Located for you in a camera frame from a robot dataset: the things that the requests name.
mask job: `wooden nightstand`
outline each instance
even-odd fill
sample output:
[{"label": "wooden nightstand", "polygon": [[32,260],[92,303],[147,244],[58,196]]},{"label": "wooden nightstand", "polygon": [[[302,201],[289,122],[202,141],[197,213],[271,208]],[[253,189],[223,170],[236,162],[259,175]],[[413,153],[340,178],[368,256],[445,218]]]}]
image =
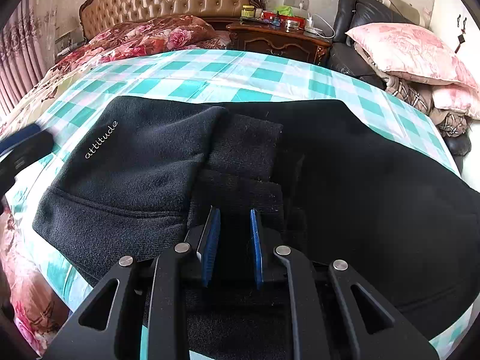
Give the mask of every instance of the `wooden nightstand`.
[{"label": "wooden nightstand", "polygon": [[283,27],[253,22],[235,22],[227,25],[232,47],[240,51],[281,56],[301,62],[320,65],[322,57],[332,46],[319,36],[302,30],[286,31]]}]

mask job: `pink curtain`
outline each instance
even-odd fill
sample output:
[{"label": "pink curtain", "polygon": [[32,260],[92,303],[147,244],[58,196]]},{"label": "pink curtain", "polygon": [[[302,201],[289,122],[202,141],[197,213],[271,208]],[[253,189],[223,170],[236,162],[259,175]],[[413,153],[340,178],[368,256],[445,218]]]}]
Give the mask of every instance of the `pink curtain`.
[{"label": "pink curtain", "polygon": [[46,72],[38,19],[30,0],[22,0],[0,32],[0,116],[8,115]]}]

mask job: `pink floral pillow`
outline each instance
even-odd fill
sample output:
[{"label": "pink floral pillow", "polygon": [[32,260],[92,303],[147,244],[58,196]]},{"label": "pink floral pillow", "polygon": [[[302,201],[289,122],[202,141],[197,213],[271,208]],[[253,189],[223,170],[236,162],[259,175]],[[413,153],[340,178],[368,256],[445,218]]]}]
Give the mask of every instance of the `pink floral pillow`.
[{"label": "pink floral pillow", "polygon": [[477,91],[451,84],[434,86],[432,95],[436,108],[448,109],[480,119],[480,99]]},{"label": "pink floral pillow", "polygon": [[371,56],[378,69],[417,83],[456,83],[478,90],[457,55],[433,32],[413,24],[371,23],[346,33]]}]

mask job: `wall socket panel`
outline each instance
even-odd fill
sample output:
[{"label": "wall socket panel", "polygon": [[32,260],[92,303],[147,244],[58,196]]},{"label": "wall socket panel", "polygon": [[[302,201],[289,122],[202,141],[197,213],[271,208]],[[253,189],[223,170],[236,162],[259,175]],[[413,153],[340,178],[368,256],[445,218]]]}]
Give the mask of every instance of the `wall socket panel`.
[{"label": "wall socket panel", "polygon": [[303,9],[308,10],[309,0],[283,0],[283,5],[288,5],[292,8],[300,8],[300,3],[303,3]]}]

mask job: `white cable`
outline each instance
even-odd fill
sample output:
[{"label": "white cable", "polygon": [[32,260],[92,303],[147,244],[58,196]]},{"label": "white cable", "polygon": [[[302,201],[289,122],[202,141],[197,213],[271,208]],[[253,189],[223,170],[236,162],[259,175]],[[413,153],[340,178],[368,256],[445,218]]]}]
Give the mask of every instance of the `white cable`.
[{"label": "white cable", "polygon": [[326,25],[327,25],[328,27],[330,27],[330,29],[333,31],[333,35],[332,35],[332,36],[323,36],[323,35],[320,35],[317,31],[314,30],[315,33],[316,33],[318,36],[320,36],[321,38],[324,38],[324,39],[333,39],[333,38],[335,38],[335,30],[333,29],[333,27],[332,27],[330,24],[328,24],[327,21],[326,21],[323,17],[321,17],[320,15],[318,15],[318,14],[316,14],[316,13],[314,13],[313,15],[320,17],[320,19],[322,19],[322,20],[326,23]]}]

